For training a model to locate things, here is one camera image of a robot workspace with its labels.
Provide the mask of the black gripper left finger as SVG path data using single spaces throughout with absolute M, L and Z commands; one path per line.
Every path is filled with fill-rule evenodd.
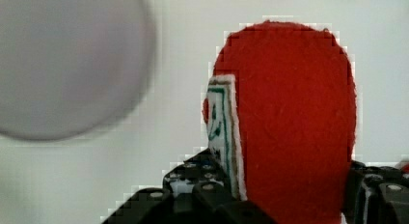
M 216 182 L 232 194 L 229 177 L 209 149 L 184 160 L 167 173 L 162 186 L 177 197 L 182 193 L 191 193 L 193 187 L 200 182 Z

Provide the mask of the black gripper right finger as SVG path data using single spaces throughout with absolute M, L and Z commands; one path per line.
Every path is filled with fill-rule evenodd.
M 409 224 L 408 173 L 353 161 L 341 212 L 346 224 Z

